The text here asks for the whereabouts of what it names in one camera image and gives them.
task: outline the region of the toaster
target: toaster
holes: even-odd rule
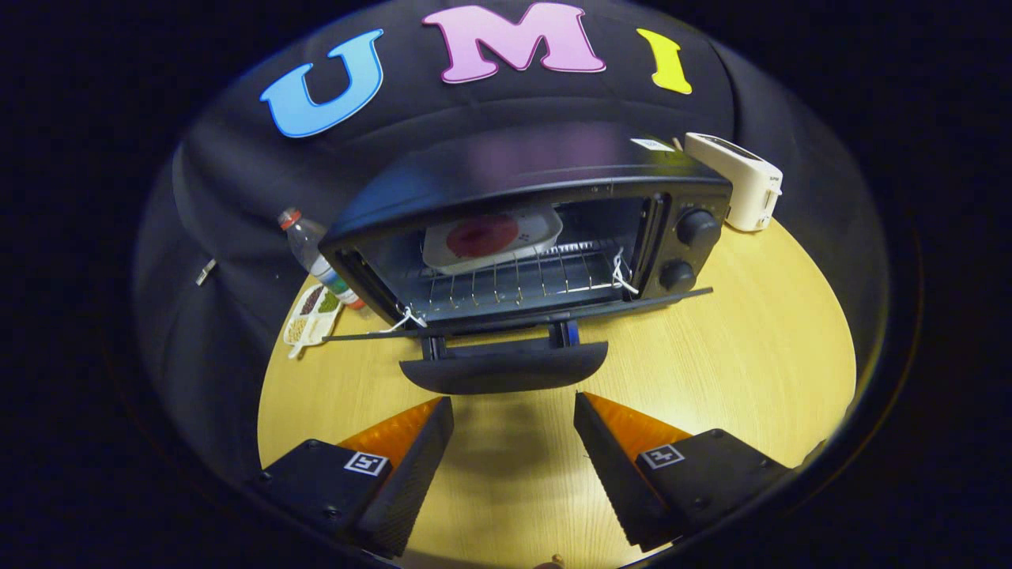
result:
[[[603,363],[578,321],[654,309],[693,290],[731,182],[657,137],[611,123],[489,131],[395,160],[341,213],[321,253],[413,337],[405,376],[439,393],[561,387]],[[447,338],[543,326],[547,337]]]

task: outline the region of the blue letter u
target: blue letter u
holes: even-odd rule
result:
[[[348,88],[332,101],[317,104],[310,98],[306,74],[313,64],[301,65],[264,89],[260,100],[270,106],[277,130],[286,137],[311,137],[358,112],[380,90],[383,66],[372,43],[383,35],[373,29],[348,39],[327,54],[341,57],[348,71]]]

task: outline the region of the white plate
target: white plate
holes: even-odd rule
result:
[[[450,232],[463,223],[481,219],[476,218],[437,225],[425,230],[422,260],[443,274],[461,274],[496,263],[532,257],[542,253],[556,244],[556,239],[563,231],[563,221],[549,205],[504,212],[502,215],[509,216],[516,221],[517,235],[513,241],[499,251],[481,257],[467,257],[458,256],[446,245],[446,239]]]

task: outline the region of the food tray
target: food tray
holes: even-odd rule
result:
[[[461,274],[551,249],[563,231],[552,206],[482,216],[425,231],[422,260],[443,274]]]
[[[311,287],[303,293],[281,336],[284,343],[294,346],[288,352],[288,358],[299,356],[308,345],[323,343],[323,337],[330,335],[334,329],[334,321],[342,306],[337,297],[323,284]]]

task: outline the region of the oven rack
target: oven rack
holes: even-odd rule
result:
[[[612,240],[578,241],[557,244],[533,256],[514,258],[469,273],[446,275],[425,267],[416,277],[428,283],[428,298],[409,303],[415,314],[480,309],[485,303],[524,304],[525,294],[543,299],[555,295],[587,293],[601,289],[617,289],[614,278],[613,254],[618,245]],[[625,255],[621,257],[625,278],[631,269]]]

